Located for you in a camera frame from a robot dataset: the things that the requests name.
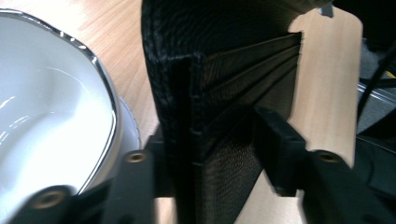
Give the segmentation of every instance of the black leather wallet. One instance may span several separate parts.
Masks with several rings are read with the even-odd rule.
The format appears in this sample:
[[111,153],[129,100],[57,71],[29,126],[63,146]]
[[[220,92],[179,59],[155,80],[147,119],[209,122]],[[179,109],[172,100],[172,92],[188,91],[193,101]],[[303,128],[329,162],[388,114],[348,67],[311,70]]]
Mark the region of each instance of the black leather wallet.
[[262,171],[253,107],[290,115],[302,34],[328,0],[144,0],[143,45],[179,223],[234,223]]

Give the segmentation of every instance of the black wallet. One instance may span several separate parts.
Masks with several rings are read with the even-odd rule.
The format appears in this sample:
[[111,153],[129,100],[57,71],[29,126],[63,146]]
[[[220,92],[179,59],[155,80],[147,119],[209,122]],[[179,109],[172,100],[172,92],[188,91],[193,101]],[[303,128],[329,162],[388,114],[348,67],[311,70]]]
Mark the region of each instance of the black wallet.
[[290,115],[302,34],[328,0],[144,0],[143,45],[178,223],[234,223],[262,167],[256,105]]

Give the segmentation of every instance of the light wood surface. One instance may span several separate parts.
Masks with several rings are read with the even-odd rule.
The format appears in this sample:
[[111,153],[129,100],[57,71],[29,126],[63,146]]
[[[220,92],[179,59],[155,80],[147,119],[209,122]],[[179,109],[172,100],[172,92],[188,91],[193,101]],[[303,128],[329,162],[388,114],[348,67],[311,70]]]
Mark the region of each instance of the light wood surface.
[[[158,120],[143,57],[140,6],[141,0],[0,0],[0,7],[30,13],[95,52],[134,113],[145,144]],[[290,30],[304,31],[290,123],[308,149],[334,151],[352,164],[361,23],[338,9],[333,19],[313,10]],[[175,223],[172,200],[157,202],[160,222]],[[298,199],[276,197],[262,175],[237,222],[301,223]]]

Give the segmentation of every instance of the white bowl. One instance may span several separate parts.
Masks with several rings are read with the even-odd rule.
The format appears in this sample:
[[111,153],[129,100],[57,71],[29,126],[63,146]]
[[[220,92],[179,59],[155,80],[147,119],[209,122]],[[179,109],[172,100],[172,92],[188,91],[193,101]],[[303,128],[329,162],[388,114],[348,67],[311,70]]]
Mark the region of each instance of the white bowl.
[[104,181],[120,150],[138,149],[139,141],[132,115],[86,46],[10,9],[0,9],[0,30],[2,222],[43,188],[81,193]]

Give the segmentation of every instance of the wooden table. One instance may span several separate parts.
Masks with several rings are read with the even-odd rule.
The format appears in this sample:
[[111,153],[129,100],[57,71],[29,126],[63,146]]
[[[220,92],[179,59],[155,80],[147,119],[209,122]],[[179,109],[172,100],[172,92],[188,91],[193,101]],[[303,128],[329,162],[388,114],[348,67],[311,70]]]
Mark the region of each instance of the wooden table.
[[[75,37],[105,65],[137,120],[145,144],[157,125],[143,57],[141,0],[0,0],[0,7],[32,14]],[[326,149],[352,164],[356,127],[361,23],[336,9],[333,19],[315,9],[296,20],[304,31],[295,106],[290,123],[308,149]],[[173,204],[157,200],[161,223],[174,223]],[[301,223],[298,199],[278,198],[262,175],[237,223]]]

